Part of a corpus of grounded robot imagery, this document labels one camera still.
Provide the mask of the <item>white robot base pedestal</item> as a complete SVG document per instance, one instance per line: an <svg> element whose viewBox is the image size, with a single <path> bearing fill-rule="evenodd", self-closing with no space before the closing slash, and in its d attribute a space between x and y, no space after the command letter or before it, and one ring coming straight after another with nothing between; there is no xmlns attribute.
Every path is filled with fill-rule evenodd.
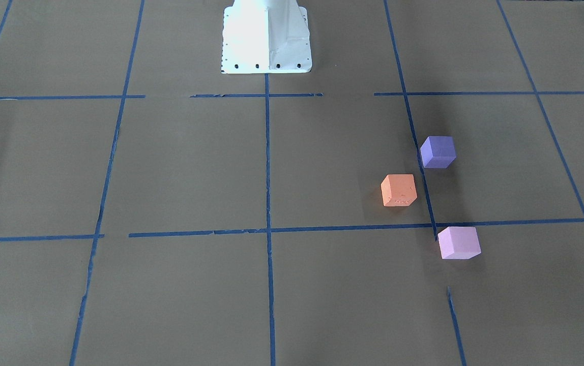
<svg viewBox="0 0 584 366"><path fill-rule="evenodd" d="M234 1L223 20L223 74L311 71L308 12L297 1Z"/></svg>

